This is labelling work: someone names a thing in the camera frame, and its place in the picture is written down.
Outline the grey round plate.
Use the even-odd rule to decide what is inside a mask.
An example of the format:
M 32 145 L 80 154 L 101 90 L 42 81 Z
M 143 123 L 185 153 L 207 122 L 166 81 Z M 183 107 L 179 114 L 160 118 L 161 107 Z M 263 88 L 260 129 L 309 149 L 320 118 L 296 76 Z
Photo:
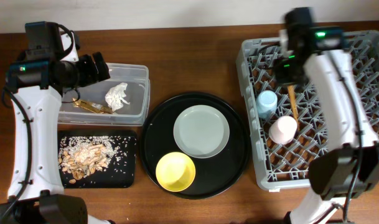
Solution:
M 230 125 L 218 109 L 195 105 L 178 115 L 173 135 L 182 152 L 194 158 L 206 159 L 216 156 L 227 145 Z

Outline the gold snack wrapper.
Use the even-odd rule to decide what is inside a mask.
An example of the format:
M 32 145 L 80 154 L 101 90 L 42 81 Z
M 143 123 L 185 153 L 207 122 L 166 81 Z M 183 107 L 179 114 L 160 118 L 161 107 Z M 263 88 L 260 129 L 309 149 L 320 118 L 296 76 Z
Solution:
M 90 101 L 78 100 L 76 98 L 72 98 L 72 100 L 74 107 L 81 108 L 96 114 L 113 114 L 113 111 L 110 108 L 105 107 L 103 105 L 93 103 Z

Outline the clear plastic waste bin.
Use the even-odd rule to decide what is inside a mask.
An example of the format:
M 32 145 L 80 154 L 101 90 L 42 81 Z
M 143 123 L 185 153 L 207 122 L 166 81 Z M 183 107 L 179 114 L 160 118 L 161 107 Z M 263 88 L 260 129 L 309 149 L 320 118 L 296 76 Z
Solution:
M 99 114 L 85 110 L 72 103 L 77 97 L 75 91 L 63 95 L 63 104 L 58 114 L 59 124 L 82 124 L 102 126 L 142 126 L 149 110 L 150 80 L 149 70 L 144 65 L 108 63 L 110 78 L 79 88 L 80 99 L 107 107 L 105 95 L 121 83 L 128 86 L 124 90 L 123 107 L 112 114 Z

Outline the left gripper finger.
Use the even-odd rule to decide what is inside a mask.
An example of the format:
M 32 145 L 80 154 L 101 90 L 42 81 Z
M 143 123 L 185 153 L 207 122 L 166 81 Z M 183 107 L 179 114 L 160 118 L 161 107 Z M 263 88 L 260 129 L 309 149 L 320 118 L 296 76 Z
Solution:
M 95 52 L 93 59 L 97 69 L 96 81 L 101 82 L 110 78 L 109 68 L 101 54 L 101 52 Z
M 86 54 L 79 57 L 78 71 L 79 86 L 88 86 L 96 83 L 97 69 L 90 55 Z

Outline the round black serving tray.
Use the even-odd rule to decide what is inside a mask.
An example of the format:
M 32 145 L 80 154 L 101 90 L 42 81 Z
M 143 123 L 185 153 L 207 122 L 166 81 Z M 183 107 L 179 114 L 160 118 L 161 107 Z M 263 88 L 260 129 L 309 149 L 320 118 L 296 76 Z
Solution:
M 245 170 L 251 152 L 248 131 L 234 108 L 225 100 L 208 93 L 187 92 L 176 95 L 158 106 L 146 118 L 139 143 L 139 156 L 144 170 L 156 184 L 156 166 L 164 155 L 179 152 L 174 141 L 173 125 L 179 113 L 190 106 L 207 105 L 218 109 L 230 127 L 227 145 L 216 156 L 193 158 L 195 179 L 192 184 L 172 195 L 186 199 L 203 199 L 229 189 Z

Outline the black rectangular tray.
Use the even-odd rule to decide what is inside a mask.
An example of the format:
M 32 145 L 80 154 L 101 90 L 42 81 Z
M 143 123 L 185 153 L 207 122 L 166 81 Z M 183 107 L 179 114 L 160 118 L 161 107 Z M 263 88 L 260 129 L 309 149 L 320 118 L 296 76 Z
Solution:
M 79 188 L 128 188 L 134 182 L 134 173 L 136 167 L 136 149 L 138 148 L 137 135 L 134 131 L 123 130 L 123 129 L 79 129 L 79 130 L 66 130 L 58 132 L 58 149 L 59 143 L 62 137 L 65 136 L 121 136 L 121 137 L 130 137 L 128 152 L 128 167 L 125 168 L 127 174 L 119 175 L 118 177 L 112 178 L 112 180 L 107 180 L 105 177 L 102 177 L 99 184 L 90 184 L 89 186 L 84 187 L 64 187 L 66 189 L 79 189 Z

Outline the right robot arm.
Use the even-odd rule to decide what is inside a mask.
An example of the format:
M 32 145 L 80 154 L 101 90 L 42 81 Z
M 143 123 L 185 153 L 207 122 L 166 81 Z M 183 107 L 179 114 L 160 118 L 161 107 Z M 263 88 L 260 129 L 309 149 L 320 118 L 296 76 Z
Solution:
M 285 223 L 326 223 L 338 210 L 349 222 L 350 202 L 379 181 L 379 137 L 370 124 L 342 29 L 298 25 L 279 32 L 283 83 L 308 79 L 316 88 L 328 134 L 328 153 L 309 165 L 310 190 Z

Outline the blue cup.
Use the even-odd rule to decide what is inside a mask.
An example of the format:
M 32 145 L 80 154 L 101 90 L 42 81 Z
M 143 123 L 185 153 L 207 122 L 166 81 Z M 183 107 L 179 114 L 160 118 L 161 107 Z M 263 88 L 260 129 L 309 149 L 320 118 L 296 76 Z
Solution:
M 267 119 L 276 112 L 278 97 L 275 92 L 270 90 L 262 91 L 256 99 L 258 117 Z

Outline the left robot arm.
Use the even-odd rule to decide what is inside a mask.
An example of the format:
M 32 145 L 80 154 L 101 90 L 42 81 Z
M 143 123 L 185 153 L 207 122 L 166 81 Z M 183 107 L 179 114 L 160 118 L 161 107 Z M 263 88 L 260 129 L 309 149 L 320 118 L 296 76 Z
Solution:
M 108 79 L 102 54 L 25 56 L 12 63 L 3 91 L 16 121 L 14 174 L 0 223 L 101 223 L 80 197 L 64 194 L 58 170 L 57 120 L 66 88 Z

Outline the white tissue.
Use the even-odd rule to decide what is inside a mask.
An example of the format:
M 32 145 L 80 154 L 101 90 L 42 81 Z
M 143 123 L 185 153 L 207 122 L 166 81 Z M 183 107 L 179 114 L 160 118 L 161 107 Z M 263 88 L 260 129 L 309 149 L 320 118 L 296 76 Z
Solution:
M 107 92 L 105 95 L 105 101 L 108 105 L 108 107 L 112 110 L 112 112 L 115 112 L 121 108 L 124 107 L 124 105 L 130 105 L 130 102 L 128 102 L 126 97 L 126 89 L 128 87 L 127 83 L 120 83 L 112 88 Z

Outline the food scraps and rice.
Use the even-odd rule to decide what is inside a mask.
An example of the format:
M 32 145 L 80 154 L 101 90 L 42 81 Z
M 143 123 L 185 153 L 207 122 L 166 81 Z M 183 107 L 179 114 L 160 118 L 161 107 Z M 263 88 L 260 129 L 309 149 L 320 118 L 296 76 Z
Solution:
M 65 136 L 58 149 L 58 168 L 65 187 L 99 184 L 125 175 L 130 137 Z

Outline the yellow bowl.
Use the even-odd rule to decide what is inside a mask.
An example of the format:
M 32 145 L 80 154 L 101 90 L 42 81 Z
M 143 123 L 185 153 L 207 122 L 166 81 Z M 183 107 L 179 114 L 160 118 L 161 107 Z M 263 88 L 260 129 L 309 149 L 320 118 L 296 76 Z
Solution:
M 181 192 L 189 188 L 196 176 L 193 160 L 184 153 L 170 152 L 156 166 L 158 184 L 170 192 Z

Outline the grey dishwasher rack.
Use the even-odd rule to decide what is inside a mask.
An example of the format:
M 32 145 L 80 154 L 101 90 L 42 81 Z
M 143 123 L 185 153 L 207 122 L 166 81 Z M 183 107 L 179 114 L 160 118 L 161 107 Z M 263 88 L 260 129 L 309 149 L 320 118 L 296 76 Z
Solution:
M 345 33 L 355 82 L 372 128 L 379 135 L 379 31 Z M 263 190 L 279 191 L 308 187 L 311 160 L 327 153 L 327 129 L 315 88 L 296 86 L 296 106 L 300 130 L 288 144 L 269 138 L 270 126 L 281 116 L 291 116 L 287 89 L 276 83 L 271 71 L 274 60 L 282 57 L 278 38 L 250 39 L 241 44 L 236 59 L 241 95 L 245 99 L 256 181 Z M 267 119 L 258 117 L 256 99 L 265 90 L 278 97 L 276 112 Z

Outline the pink cup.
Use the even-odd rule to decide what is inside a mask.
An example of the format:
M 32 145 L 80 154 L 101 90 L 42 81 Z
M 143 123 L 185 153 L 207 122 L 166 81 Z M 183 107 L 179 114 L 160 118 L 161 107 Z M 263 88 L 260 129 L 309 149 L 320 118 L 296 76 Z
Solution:
M 287 144 L 292 141 L 296 131 L 296 120 L 291 116 L 282 116 L 271 125 L 269 138 L 276 144 Z

